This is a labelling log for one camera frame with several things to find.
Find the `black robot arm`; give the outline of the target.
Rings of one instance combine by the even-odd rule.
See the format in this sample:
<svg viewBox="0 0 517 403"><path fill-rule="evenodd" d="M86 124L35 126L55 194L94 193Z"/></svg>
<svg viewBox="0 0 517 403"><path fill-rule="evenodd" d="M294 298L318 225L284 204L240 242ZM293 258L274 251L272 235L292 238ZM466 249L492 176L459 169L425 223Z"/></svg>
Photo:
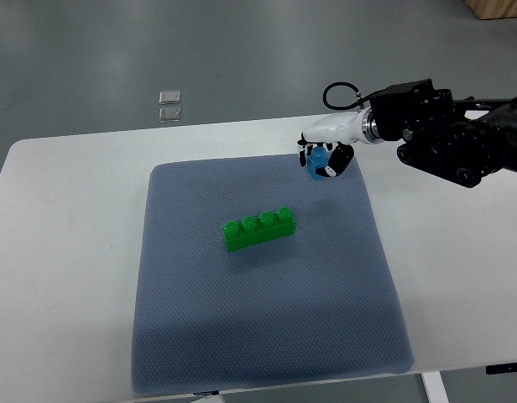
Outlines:
<svg viewBox="0 0 517 403"><path fill-rule="evenodd" d="M426 79L365 99L379 137L404 142L396 154L405 165L466 188L502 169L517 173L517 96L456 100Z"/></svg>

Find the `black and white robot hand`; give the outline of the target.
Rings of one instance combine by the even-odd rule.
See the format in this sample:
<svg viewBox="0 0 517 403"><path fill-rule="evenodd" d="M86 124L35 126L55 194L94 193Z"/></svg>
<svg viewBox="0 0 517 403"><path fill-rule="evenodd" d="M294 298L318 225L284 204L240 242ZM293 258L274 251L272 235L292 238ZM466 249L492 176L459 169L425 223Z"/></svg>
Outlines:
<svg viewBox="0 0 517 403"><path fill-rule="evenodd" d="M373 128L373 115L370 109L362 112L333 113L306 127L297 142L299 161L306 167L306 156L314 147L326 149L328 162L317 174L326 178L341 175L350 164L354 150L352 144L375 144L380 142L377 130Z"/></svg>

